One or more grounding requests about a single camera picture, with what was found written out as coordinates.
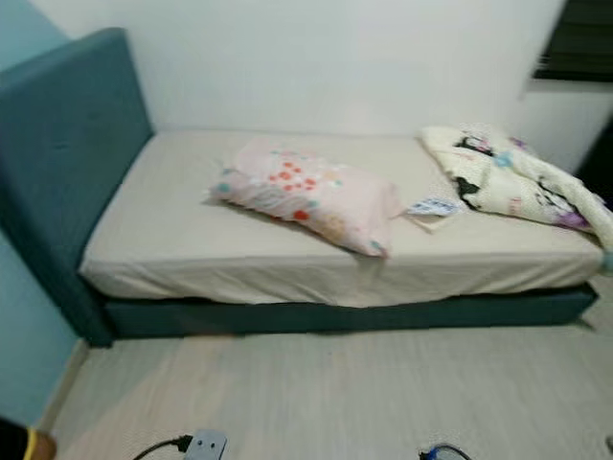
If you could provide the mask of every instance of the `white blanket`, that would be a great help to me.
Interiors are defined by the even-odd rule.
[[[613,273],[613,213],[580,180],[491,129],[431,126],[421,140],[471,209],[594,233]]]

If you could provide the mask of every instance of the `single bed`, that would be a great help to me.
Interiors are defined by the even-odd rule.
[[[136,336],[560,324],[596,299],[585,281],[602,253],[573,231],[466,212],[430,236],[397,218],[392,257],[380,260],[207,199],[224,158],[255,135],[154,134],[124,31],[92,34],[0,75],[0,223],[99,346]],[[407,204],[453,196],[411,139],[275,138],[385,175]]]

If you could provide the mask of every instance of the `pink pillow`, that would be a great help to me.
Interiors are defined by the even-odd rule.
[[[265,138],[238,153],[211,195],[299,222],[334,244],[379,257],[388,255],[389,219],[402,211],[393,183]]]

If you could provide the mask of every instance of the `beige fitted sheet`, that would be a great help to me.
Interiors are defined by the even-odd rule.
[[[434,235],[394,219],[391,257],[382,260],[333,246],[297,224],[208,200],[224,160],[255,135],[157,134],[100,219],[80,273],[113,297],[369,307],[573,286],[602,263],[591,237],[472,211]],[[455,198],[414,139],[274,137],[391,179],[407,205],[428,196]]]

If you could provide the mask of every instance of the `window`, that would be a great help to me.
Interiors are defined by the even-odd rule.
[[[613,81],[613,0],[568,0],[534,77]]]

